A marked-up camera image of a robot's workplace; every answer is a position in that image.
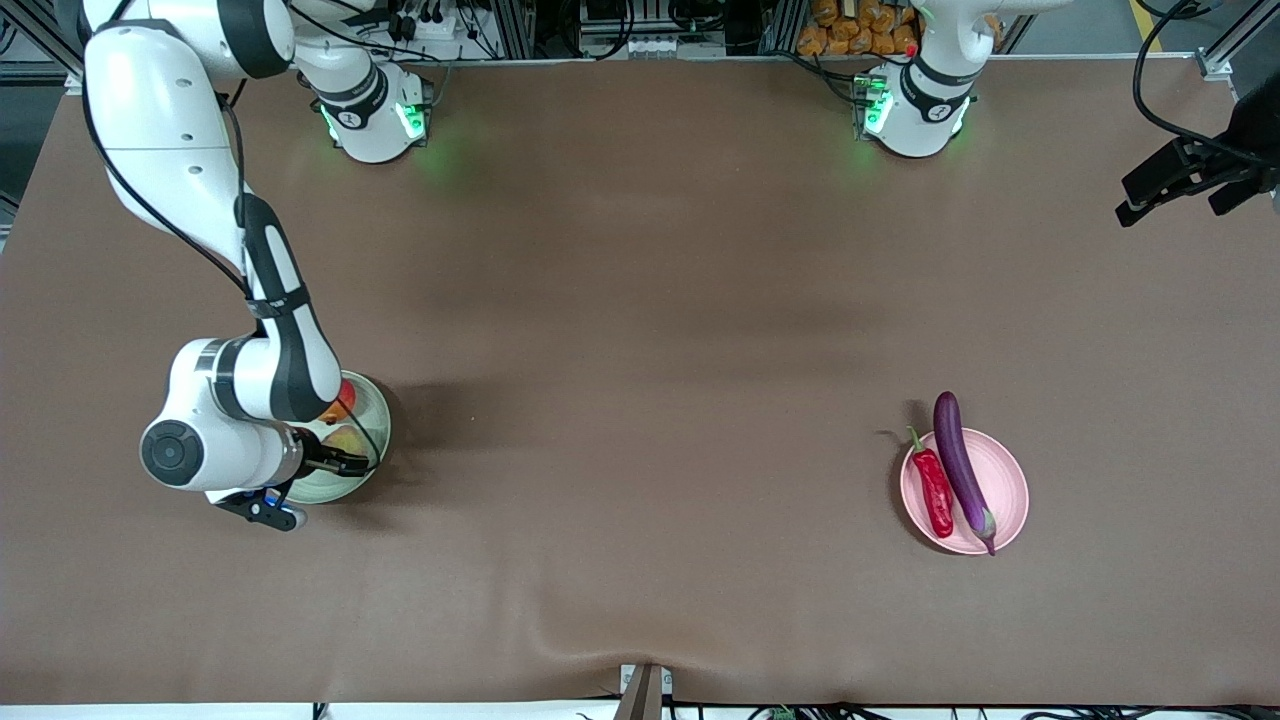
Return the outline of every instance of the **brown table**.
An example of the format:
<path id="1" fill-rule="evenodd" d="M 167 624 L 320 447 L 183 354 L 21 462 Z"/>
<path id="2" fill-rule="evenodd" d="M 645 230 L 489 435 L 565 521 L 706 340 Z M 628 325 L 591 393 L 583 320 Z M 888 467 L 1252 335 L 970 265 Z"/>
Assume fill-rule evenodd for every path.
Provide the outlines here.
<path id="1" fill-rule="evenodd" d="M 1152 104 L 1229 101 L 1153 61 Z M 786 64 L 461 69 L 431 146 L 241 105 L 388 465 L 296 534 L 146 478 L 173 354 L 248 327 L 63 104 L 0 275 L 0 701 L 600 694 L 1280 703 L 1280 243 L 1256 200 L 1121 231 L 1167 137 L 1129 64 L 1000 61 L 906 161 Z M 897 497 L 946 388 L 1023 464 L 1000 557 Z"/>

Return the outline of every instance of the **eggplant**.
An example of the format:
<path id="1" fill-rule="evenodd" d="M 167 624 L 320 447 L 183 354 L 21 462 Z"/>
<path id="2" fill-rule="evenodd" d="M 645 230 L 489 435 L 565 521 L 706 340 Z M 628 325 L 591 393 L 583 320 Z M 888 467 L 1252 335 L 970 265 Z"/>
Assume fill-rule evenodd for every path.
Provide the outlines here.
<path id="1" fill-rule="evenodd" d="M 964 425 L 960 424 L 960 402 L 954 393 L 943 392 L 933 404 L 933 437 L 938 442 L 938 455 L 942 469 L 947 471 L 951 489 L 955 491 L 964 519 L 973 528 L 987 552 L 996 555 L 996 516 L 987 507 L 978 486 L 978 475 L 969 462 L 969 451 L 964 446 Z"/>

